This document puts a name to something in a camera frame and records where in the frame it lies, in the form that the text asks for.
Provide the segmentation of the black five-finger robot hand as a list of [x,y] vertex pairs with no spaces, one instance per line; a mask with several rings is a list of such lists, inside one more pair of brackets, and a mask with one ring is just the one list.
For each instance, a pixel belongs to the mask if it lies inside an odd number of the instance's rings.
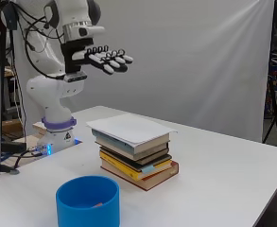
[[107,75],[125,73],[133,58],[126,54],[124,49],[110,50],[107,45],[94,46],[92,38],[66,42],[61,45],[64,57],[66,82],[75,82],[87,79],[81,70],[82,65],[92,65]]

